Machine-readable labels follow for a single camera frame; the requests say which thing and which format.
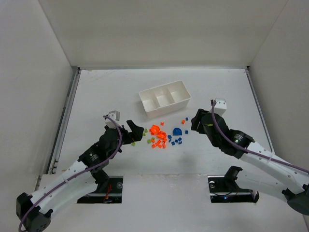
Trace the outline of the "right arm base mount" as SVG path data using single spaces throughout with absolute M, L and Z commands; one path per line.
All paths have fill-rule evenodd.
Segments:
M 242 168 L 231 166 L 224 175 L 208 175 L 211 203 L 257 203 L 259 192 L 236 183 Z

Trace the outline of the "large orange round lego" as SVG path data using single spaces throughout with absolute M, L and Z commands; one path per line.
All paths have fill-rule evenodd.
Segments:
M 152 125 L 151 128 L 149 129 L 151 135 L 157 135 L 161 130 L 158 125 Z

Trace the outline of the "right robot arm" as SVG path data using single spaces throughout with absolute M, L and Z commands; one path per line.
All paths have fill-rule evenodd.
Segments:
M 246 162 L 268 176 L 252 174 L 242 167 L 231 166 L 224 175 L 209 178 L 211 200 L 232 202 L 239 192 L 250 193 L 249 202 L 256 203 L 259 193 L 273 196 L 293 210 L 309 214 L 309 172 L 287 163 L 264 149 L 254 138 L 230 129 L 217 113 L 198 109 L 191 120 L 191 130 L 208 137 L 211 145 L 224 154 Z

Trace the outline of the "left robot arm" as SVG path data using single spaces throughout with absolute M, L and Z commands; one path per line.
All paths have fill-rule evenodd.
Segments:
M 143 138 L 144 128 L 127 120 L 129 130 L 118 125 L 109 116 L 105 119 L 113 127 L 105 126 L 104 134 L 90 146 L 61 175 L 42 189 L 31 194 L 22 193 L 16 199 L 16 215 L 20 219 L 20 232 L 42 232 L 51 220 L 65 207 L 97 189 L 106 186 L 109 176 L 104 167 L 121 152 L 123 145 L 138 142 Z

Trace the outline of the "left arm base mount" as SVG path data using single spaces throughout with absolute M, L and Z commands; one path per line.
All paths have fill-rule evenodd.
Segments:
M 77 200 L 79 204 L 118 204 L 122 203 L 123 176 L 110 176 L 107 184 L 98 185 L 91 192 Z

